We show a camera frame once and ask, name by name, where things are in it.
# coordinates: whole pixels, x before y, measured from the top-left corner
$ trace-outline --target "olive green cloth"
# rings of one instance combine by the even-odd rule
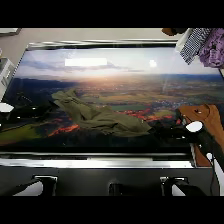
[[[96,107],[78,99],[75,89],[52,94],[57,104],[81,128],[96,129],[104,134],[135,137],[149,134],[151,127],[142,119],[119,114],[109,106]]]

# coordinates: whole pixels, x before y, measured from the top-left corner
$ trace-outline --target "purple cloth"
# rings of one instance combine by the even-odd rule
[[[199,52],[205,67],[224,68],[224,28],[214,28]]]

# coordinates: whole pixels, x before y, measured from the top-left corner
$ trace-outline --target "brown leather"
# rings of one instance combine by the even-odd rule
[[[163,28],[162,32],[168,36],[174,36],[175,34],[172,32],[171,28]]]
[[[187,123],[191,121],[203,122],[206,129],[215,137],[215,140],[219,143],[224,152],[224,130],[221,124],[219,111],[215,105],[181,106],[179,111],[186,119]],[[209,161],[201,154],[196,145],[194,147],[194,152],[197,166],[210,166]]]

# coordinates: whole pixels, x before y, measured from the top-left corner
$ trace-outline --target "striped cloth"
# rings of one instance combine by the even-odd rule
[[[185,43],[180,55],[187,64],[191,64],[194,57],[203,48],[212,28],[195,28]]]

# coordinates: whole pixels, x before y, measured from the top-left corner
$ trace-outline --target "television screen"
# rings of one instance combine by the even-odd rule
[[[71,92],[75,106],[106,108],[139,118],[149,128],[158,121],[172,125],[181,105],[216,104],[224,121],[219,70],[197,60],[187,65],[174,47],[32,50],[24,53],[3,98],[15,113],[2,123],[0,145],[63,147],[72,152],[89,146],[145,147],[154,141],[141,134],[122,136],[110,125],[95,128],[95,123],[85,122],[92,109],[83,107],[87,114],[82,117],[80,111],[58,103],[58,96],[65,102]],[[76,116],[84,120],[81,125]],[[122,123],[126,116],[112,119]]]

